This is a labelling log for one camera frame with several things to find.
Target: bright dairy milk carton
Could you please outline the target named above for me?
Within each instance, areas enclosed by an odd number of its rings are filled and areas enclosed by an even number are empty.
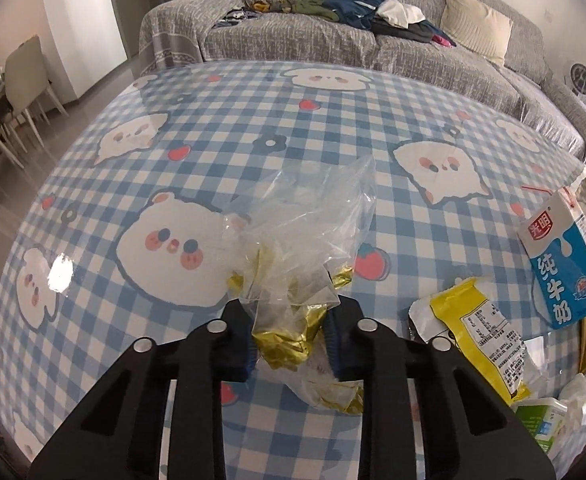
[[[571,191],[555,192],[518,229],[553,328],[586,317],[586,218]]]

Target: beige cushion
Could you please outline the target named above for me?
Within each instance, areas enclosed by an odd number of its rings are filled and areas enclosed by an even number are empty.
[[[442,30],[459,44],[504,66],[513,21],[477,0],[447,0]]]

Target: tiled floor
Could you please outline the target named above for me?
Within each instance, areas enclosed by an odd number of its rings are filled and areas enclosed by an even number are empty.
[[[0,225],[6,231],[6,234],[0,232],[0,276],[14,233],[22,217],[28,212],[39,187],[53,170],[57,160],[64,155],[84,128],[131,84],[134,80],[134,62],[135,60],[120,66],[84,94],[79,101],[67,105],[66,110],[70,117],[64,117],[55,110],[48,114],[51,126],[42,121],[36,123],[50,154],[41,147],[35,148],[33,142],[36,143],[36,140],[29,127],[22,126],[18,129],[28,149],[26,155],[18,152],[26,166],[27,175],[17,170],[5,157],[0,159],[0,187],[6,192],[5,196],[0,193],[3,205],[0,208]]]

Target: blue gingham tablecloth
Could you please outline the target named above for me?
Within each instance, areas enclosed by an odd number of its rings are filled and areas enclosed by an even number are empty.
[[[544,337],[556,394],[577,371],[579,335],[537,313],[515,229],[544,189],[576,181],[576,158],[513,118],[395,75],[212,62],[125,89],[19,228],[0,280],[0,418],[24,453],[37,454],[137,337],[161,344],[217,317],[225,286],[206,240],[239,184],[371,153],[375,216],[343,294],[407,336],[416,299],[486,276],[524,338]],[[223,385],[223,402],[231,479],[356,477],[359,417],[309,408],[263,370]],[[166,456],[164,446],[161,475]]]

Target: gray sofa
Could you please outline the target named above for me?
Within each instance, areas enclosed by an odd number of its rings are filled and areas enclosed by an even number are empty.
[[[404,0],[440,24],[446,0]],[[480,0],[513,20],[505,67],[462,46],[374,36],[300,14],[265,14],[212,26],[243,0],[175,0],[147,14],[140,30],[142,74],[220,59],[309,60],[380,70],[457,92],[539,131],[586,164],[586,105],[544,59],[537,26],[501,0]]]

